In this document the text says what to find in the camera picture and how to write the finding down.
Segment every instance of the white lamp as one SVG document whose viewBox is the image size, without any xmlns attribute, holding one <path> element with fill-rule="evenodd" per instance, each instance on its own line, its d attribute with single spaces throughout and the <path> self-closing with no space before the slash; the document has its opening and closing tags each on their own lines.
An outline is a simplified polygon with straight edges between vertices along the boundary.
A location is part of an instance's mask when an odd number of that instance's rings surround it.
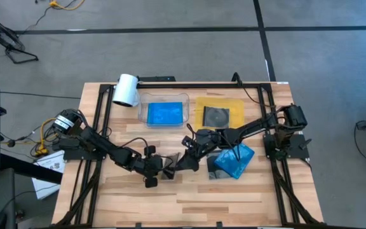
<svg viewBox="0 0 366 229">
<path fill-rule="evenodd" d="M 121 106 L 132 107 L 139 104 L 139 93 L 137 90 L 138 77 L 130 74 L 121 74 L 119 82 L 115 86 L 113 103 Z"/>
</svg>

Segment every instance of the tripod leg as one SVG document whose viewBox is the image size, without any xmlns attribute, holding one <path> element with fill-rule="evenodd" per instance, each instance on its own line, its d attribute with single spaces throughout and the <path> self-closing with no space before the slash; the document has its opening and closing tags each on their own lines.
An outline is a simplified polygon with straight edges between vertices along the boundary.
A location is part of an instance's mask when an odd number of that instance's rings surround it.
<svg viewBox="0 0 366 229">
<path fill-rule="evenodd" d="M 23 54 L 26 54 L 26 55 L 30 55 L 30 56 L 33 56 L 34 58 L 32 59 L 28 59 L 28 60 L 21 60 L 21 61 L 16 61 L 12 55 L 11 55 L 11 51 L 16 51 L 16 52 L 19 52 L 19 53 L 23 53 Z M 10 47 L 10 48 L 6 48 L 5 49 L 5 54 L 12 60 L 12 62 L 14 64 L 23 64 L 23 63 L 26 63 L 26 62 L 30 62 L 30 61 L 38 61 L 39 58 L 37 57 L 37 55 L 34 55 L 34 54 L 31 54 L 29 52 L 25 52 L 25 51 L 22 51 L 22 50 L 19 50 L 19 49 L 16 49 L 16 48 L 13 48 L 13 47 Z"/>
</svg>

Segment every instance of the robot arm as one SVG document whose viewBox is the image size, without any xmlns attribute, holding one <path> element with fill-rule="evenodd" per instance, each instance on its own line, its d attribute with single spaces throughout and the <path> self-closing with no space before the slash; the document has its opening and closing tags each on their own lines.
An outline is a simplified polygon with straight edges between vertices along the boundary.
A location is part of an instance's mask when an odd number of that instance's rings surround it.
<svg viewBox="0 0 366 229">
<path fill-rule="evenodd" d="M 59 147 L 61 149 L 78 147 L 89 153 L 104 152 L 116 165 L 143 175 L 146 188 L 158 185 L 155 176 L 163 170 L 163 163 L 159 155 L 153 155 L 156 152 L 154 146 L 145 147 L 146 157 L 142 158 L 139 152 L 129 147 L 116 146 L 106 137 L 98 134 L 88 126 L 84 115 L 73 109 L 62 111 L 52 127 L 55 133 L 60 136 Z"/>
<path fill-rule="evenodd" d="M 284 124 L 277 122 L 275 115 L 283 112 Z M 227 149 L 237 146 L 242 140 L 265 130 L 275 129 L 276 147 L 285 151 L 290 145 L 290 138 L 294 132 L 302 130 L 307 125 L 306 118 L 300 106 L 289 105 L 281 107 L 266 118 L 259 118 L 239 128 L 224 128 L 207 130 L 201 129 L 194 133 L 196 139 L 188 136 L 182 141 L 187 147 L 184 156 L 177 162 L 177 170 L 198 170 L 201 158 L 211 153 L 216 148 Z"/>
</svg>

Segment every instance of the blue transparent bag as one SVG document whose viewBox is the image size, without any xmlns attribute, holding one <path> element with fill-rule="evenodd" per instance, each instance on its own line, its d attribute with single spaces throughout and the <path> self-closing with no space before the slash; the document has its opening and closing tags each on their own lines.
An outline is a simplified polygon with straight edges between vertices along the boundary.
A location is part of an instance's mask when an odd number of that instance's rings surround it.
<svg viewBox="0 0 366 229">
<path fill-rule="evenodd" d="M 240 161 L 237 160 L 238 148 L 240 149 Z M 241 143 L 239 147 L 234 147 L 234 151 L 232 149 L 222 150 L 217 159 L 215 159 L 214 164 L 233 178 L 238 179 L 245 168 L 247 168 L 254 154 L 255 152 L 252 149 Z"/>
</svg>

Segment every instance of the wooden table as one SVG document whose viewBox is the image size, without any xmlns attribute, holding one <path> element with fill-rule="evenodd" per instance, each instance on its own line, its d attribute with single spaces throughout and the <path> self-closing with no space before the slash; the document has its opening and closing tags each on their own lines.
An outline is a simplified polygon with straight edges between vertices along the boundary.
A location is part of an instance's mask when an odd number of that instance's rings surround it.
<svg viewBox="0 0 366 229">
<path fill-rule="evenodd" d="M 93 121 L 99 85 L 100 83 L 86 83 L 83 89 L 79 108 L 89 123 Z M 284 106 L 293 102 L 289 84 L 272 83 L 272 89 L 276 105 Z M 256 89 L 247 90 L 253 98 L 258 98 Z M 252 102 L 242 89 L 139 89 L 139 92 L 157 95 L 187 93 L 190 97 L 189 123 L 194 123 L 196 97 L 199 96 L 243 100 L 245 123 L 261 117 L 259 105 Z M 100 125 L 105 101 L 104 98 Z M 109 120 L 112 142 L 120 145 L 134 137 L 143 137 L 149 144 L 156 146 L 160 155 L 184 152 L 181 140 L 185 135 L 191 135 L 187 128 L 154 131 L 138 121 L 137 111 L 138 108 L 112 104 Z M 222 221 L 224 226 L 280 225 L 271 166 L 265 157 L 262 133 L 245 139 L 244 143 L 255 151 L 255 155 L 238 180 L 209 180 L 206 158 L 203 158 L 197 172 L 179 171 L 174 181 L 159 180 L 158 187 L 145 188 L 141 175 L 128 172 L 107 158 L 101 170 L 93 225 L 135 226 L 136 222 L 141 222 L 142 226 L 215 226 L 216 221 Z M 143 154 L 144 143 L 136 141 L 129 147 Z M 65 167 L 52 223 L 60 220 L 69 209 L 78 164 L 78 161 L 68 162 Z M 288 164 L 294 193 L 311 215 L 322 221 L 310 168 L 298 159 L 290 159 Z M 82 173 L 81 171 L 76 196 Z M 288 221 L 291 221 L 288 198 L 284 193 L 283 198 Z M 90 198 L 87 197 L 82 222 L 86 222 L 89 201 Z"/>
</svg>

